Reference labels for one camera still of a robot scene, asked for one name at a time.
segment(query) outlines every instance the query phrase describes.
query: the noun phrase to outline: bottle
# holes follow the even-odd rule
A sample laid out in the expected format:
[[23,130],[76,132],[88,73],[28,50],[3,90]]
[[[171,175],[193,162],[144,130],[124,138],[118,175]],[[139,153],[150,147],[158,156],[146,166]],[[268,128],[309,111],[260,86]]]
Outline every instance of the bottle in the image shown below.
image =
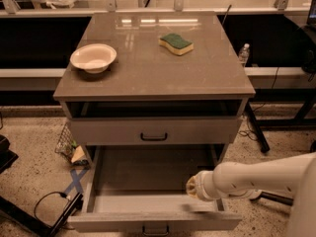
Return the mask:
[[243,47],[240,48],[238,53],[239,62],[243,65],[243,67],[246,66],[247,60],[249,58],[249,44],[245,43]]

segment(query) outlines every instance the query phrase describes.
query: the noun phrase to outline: bowl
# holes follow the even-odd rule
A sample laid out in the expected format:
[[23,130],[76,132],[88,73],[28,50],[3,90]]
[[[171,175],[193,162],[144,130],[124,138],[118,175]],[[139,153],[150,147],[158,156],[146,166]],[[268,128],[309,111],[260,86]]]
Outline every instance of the bowl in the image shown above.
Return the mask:
[[88,73],[96,74],[105,71],[116,59],[117,52],[107,44],[93,43],[75,50],[70,63]]

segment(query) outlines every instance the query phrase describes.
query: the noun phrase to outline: white robotic hand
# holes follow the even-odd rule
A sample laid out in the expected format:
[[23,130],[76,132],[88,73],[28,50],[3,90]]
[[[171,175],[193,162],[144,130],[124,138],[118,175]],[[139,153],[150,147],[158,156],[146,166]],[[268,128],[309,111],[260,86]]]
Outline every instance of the white robotic hand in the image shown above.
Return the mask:
[[250,198],[255,190],[294,196],[315,153],[257,164],[221,163],[214,171],[201,171],[187,182],[187,194],[203,201]]

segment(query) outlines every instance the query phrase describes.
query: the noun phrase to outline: sponge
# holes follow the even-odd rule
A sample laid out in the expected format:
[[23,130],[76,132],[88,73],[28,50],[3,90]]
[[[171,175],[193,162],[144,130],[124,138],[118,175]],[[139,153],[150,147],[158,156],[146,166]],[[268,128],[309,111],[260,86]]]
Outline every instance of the sponge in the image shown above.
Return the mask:
[[194,49],[192,42],[182,39],[180,35],[168,34],[159,38],[159,44],[165,46],[176,55],[183,55]]

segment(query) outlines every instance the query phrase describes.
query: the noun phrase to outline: wire basket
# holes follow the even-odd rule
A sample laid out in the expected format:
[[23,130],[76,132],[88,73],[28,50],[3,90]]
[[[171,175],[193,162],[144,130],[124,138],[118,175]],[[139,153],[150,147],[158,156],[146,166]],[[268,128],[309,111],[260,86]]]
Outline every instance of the wire basket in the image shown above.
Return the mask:
[[55,148],[55,153],[61,155],[68,163],[75,166],[87,166],[89,163],[86,159],[81,159],[72,162],[72,158],[78,147],[76,141],[72,137],[72,134],[66,124],[61,131],[58,143]]

